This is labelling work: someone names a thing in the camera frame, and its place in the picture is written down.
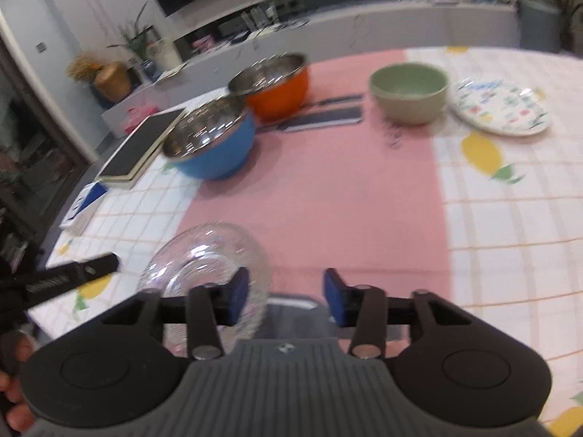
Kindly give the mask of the person left hand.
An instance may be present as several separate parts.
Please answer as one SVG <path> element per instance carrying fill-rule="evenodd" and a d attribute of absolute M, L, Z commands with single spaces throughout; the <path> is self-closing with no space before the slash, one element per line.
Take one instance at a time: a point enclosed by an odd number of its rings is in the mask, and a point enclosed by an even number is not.
<path fill-rule="evenodd" d="M 22 331 L 1 336 L 1 435 L 20 436 L 35 424 L 21 387 L 20 370 L 35 347 Z"/>

